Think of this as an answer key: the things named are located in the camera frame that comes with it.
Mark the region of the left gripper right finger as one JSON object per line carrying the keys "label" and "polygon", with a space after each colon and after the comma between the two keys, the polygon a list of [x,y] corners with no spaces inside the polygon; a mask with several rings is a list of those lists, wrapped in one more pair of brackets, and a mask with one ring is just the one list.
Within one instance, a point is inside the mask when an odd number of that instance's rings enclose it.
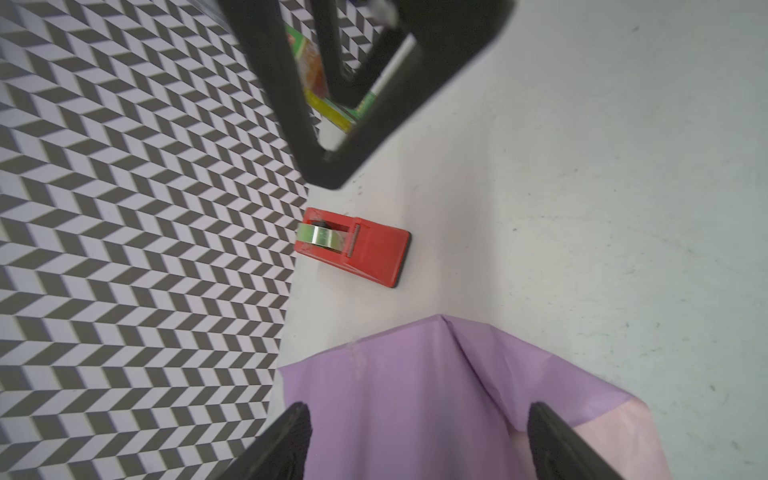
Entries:
{"label": "left gripper right finger", "polygon": [[527,421],[530,451],[539,480],[622,480],[546,403],[530,406]]}

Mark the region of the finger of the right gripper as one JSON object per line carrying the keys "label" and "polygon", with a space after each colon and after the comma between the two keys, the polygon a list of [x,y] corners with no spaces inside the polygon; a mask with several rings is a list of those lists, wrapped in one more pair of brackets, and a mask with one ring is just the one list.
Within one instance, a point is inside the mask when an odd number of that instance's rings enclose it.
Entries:
{"label": "finger of the right gripper", "polygon": [[425,102],[478,56],[513,15],[513,1],[388,1],[393,22],[384,27],[355,71],[341,57],[338,8],[311,2],[317,44],[333,102],[356,107],[374,86],[407,37],[415,43],[378,93],[370,109],[334,150],[319,143],[297,65],[276,1],[218,4],[259,79],[304,180],[340,189]]}

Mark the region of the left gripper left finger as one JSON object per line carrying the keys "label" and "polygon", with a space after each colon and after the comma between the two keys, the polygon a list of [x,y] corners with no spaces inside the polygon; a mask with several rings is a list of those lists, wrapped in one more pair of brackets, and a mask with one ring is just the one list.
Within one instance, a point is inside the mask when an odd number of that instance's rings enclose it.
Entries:
{"label": "left gripper left finger", "polygon": [[302,480],[311,436],[308,405],[295,402],[218,479]]}

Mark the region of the pink wrapping paper sheet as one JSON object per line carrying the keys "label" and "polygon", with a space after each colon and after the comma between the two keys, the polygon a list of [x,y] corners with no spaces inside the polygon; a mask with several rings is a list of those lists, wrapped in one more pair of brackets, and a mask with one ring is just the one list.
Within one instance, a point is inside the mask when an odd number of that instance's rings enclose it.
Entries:
{"label": "pink wrapping paper sheet", "polygon": [[531,479],[536,402],[621,477],[671,475],[643,401],[488,324],[435,315],[280,375],[311,415],[309,479]]}

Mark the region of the green sauce bottle yellow cap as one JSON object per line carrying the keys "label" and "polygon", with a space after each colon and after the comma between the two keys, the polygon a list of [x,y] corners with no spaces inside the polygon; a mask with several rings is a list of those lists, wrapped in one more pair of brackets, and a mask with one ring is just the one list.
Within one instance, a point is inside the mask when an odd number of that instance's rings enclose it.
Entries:
{"label": "green sauce bottle yellow cap", "polygon": [[307,104],[340,130],[348,132],[369,111],[376,94],[369,91],[354,109],[332,101],[318,48],[298,30],[288,25],[285,28]]}

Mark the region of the red tape dispenser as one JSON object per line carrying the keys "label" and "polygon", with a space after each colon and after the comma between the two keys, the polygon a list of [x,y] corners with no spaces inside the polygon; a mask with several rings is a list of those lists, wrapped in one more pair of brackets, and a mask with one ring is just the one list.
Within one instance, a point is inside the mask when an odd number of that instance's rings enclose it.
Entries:
{"label": "red tape dispenser", "polygon": [[404,229],[309,208],[294,250],[387,288],[398,285],[412,234]]}

